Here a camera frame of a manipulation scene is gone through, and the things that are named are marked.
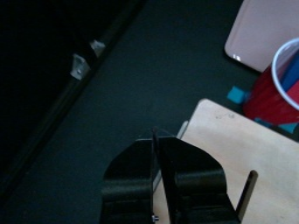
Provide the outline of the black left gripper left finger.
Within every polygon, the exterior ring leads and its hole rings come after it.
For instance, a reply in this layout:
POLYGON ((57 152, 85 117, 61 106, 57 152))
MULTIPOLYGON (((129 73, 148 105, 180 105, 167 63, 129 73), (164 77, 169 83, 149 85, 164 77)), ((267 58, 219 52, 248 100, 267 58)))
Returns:
POLYGON ((99 224, 155 224, 153 181, 157 171, 152 141, 136 140, 107 167, 99 224))

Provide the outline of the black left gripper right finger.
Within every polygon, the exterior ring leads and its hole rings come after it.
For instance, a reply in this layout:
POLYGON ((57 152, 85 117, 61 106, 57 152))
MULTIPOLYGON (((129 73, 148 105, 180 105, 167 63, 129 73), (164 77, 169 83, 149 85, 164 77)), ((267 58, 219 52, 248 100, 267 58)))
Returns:
POLYGON ((152 130, 171 224, 240 224, 231 204, 225 173, 200 148, 152 130))

